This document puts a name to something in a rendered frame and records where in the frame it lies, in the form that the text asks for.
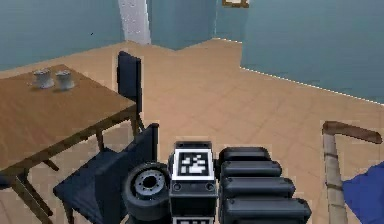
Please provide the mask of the white room door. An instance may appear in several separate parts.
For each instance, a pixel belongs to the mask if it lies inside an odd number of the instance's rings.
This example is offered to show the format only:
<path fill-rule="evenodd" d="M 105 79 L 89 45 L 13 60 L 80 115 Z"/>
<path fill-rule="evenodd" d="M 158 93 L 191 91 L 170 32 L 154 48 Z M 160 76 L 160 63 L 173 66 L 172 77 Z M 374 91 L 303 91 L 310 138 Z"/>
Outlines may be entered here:
<path fill-rule="evenodd" d="M 118 0 L 118 4 L 125 40 L 141 45 L 150 44 L 146 0 Z"/>

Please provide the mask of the brown wooden dining table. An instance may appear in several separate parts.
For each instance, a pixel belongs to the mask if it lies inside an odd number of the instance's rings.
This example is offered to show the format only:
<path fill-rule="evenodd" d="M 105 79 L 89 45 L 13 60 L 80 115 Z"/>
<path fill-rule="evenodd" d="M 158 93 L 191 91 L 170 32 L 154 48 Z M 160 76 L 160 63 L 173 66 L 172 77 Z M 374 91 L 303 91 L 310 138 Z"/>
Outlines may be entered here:
<path fill-rule="evenodd" d="M 47 204 L 18 178 L 23 171 L 125 120 L 136 103 L 73 70 L 75 86 L 34 87 L 31 72 L 0 79 L 0 175 L 42 224 L 53 224 Z"/>

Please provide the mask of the gold framed wall picture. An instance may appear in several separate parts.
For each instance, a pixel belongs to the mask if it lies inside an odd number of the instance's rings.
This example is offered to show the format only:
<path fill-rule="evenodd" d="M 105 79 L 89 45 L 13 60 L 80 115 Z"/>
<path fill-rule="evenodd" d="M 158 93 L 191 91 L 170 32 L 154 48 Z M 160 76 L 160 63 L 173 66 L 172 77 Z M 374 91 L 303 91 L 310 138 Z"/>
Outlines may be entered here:
<path fill-rule="evenodd" d="M 249 0 L 222 0 L 222 6 L 232 8 L 249 8 Z"/>

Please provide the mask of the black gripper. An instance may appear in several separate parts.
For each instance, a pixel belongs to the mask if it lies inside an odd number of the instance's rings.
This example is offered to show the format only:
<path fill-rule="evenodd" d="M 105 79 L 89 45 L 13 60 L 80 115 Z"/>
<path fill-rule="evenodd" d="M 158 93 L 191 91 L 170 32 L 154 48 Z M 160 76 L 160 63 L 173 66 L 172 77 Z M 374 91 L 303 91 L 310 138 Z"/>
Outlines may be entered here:
<path fill-rule="evenodd" d="M 134 224 L 169 224 L 167 165 L 148 162 L 134 168 L 123 184 L 122 198 Z"/>

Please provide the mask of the dark blue dining chair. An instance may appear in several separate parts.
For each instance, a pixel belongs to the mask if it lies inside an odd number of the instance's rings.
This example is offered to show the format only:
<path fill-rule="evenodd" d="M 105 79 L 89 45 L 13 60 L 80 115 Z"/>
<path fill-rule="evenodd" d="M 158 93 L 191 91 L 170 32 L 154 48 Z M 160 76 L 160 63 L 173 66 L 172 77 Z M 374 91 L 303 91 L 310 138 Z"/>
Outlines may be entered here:
<path fill-rule="evenodd" d="M 74 212 L 92 224 L 120 224 L 127 215 L 123 182 L 138 165 L 157 160 L 158 129 L 150 124 L 121 152 L 105 147 L 53 188 L 68 224 L 75 224 Z"/>
<path fill-rule="evenodd" d="M 142 112 L 141 59 L 125 51 L 120 51 L 117 57 L 116 71 L 118 93 L 136 103 L 137 126 L 143 130 L 144 124 L 140 116 Z"/>

